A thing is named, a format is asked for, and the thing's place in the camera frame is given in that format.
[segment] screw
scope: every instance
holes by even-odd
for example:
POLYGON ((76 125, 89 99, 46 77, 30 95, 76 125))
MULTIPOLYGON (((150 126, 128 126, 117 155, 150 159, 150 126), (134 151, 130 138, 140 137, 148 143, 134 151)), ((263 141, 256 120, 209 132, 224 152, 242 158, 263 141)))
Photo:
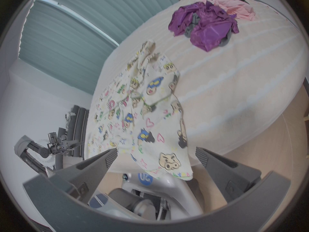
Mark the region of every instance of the screw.
POLYGON ((125 180, 125 181, 127 181, 127 180, 129 179, 129 177, 128 177, 127 174, 123 174, 122 179, 125 180))

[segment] teal curtain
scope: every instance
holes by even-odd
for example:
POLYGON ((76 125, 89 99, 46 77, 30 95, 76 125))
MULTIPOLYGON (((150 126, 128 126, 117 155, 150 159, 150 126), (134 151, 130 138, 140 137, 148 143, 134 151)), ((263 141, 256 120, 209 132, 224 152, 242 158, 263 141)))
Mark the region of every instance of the teal curtain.
MULTIPOLYGON (((54 0, 80 14, 119 44, 179 0, 54 0)), ((22 32, 19 57, 73 87, 93 94, 115 46, 58 9, 36 1, 22 32)))

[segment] white patterned garment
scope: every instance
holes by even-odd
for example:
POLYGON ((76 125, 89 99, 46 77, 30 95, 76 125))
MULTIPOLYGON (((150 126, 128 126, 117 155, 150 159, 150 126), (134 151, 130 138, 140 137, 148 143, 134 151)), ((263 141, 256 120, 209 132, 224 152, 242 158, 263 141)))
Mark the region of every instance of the white patterned garment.
MULTIPOLYGON (((174 95, 183 109, 191 165, 198 164, 197 146, 225 154, 268 128, 286 109, 301 87, 309 60, 308 47, 297 28, 273 8, 246 0, 255 21, 237 19, 239 33, 229 43, 205 52, 185 36, 168 30, 180 6, 199 0, 181 0, 150 18, 127 37, 105 61, 93 95, 89 117, 110 78, 120 71, 147 38, 156 42, 180 72, 174 95)), ((93 130, 92 119, 87 131, 93 130)), ((112 172, 139 172, 125 155, 112 172)))
POLYGON ((182 110, 172 94, 179 71, 146 41, 97 100, 88 157, 117 147, 145 172, 192 179, 182 110))

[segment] floor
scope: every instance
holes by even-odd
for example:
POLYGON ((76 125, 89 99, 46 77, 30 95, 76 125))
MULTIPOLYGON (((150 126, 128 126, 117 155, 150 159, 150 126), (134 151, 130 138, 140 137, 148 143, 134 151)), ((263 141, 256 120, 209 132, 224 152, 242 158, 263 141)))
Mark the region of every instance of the floor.
MULTIPOLYGON (((264 229, 289 204, 309 167, 307 131, 303 120, 308 115, 308 105, 309 98, 302 86, 287 109, 267 130, 225 155, 231 160, 260 169, 261 178, 273 170, 291 179, 288 193, 264 229)), ((204 196, 205 213, 225 206, 225 199, 203 166, 193 167, 193 173, 204 196)), ((108 194, 114 188, 120 188, 121 184, 121 174, 107 173, 98 190, 108 194)))

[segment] bed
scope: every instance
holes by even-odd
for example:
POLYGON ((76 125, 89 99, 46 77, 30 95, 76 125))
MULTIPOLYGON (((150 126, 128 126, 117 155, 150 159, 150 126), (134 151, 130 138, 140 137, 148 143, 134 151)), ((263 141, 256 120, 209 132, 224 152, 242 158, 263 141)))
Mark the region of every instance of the bed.
MULTIPOLYGON (((270 6, 246 0, 254 21, 237 19, 239 33, 225 47, 205 52, 185 36, 168 30, 180 6, 200 0, 180 0, 136 29, 104 63, 93 95, 86 129, 95 128, 96 103, 142 43, 152 39, 180 71, 175 96, 183 108, 191 165, 197 146, 225 154, 267 129, 285 110, 301 87, 309 52, 298 29, 270 6)), ((120 154, 112 172, 140 172, 130 155, 120 154)))

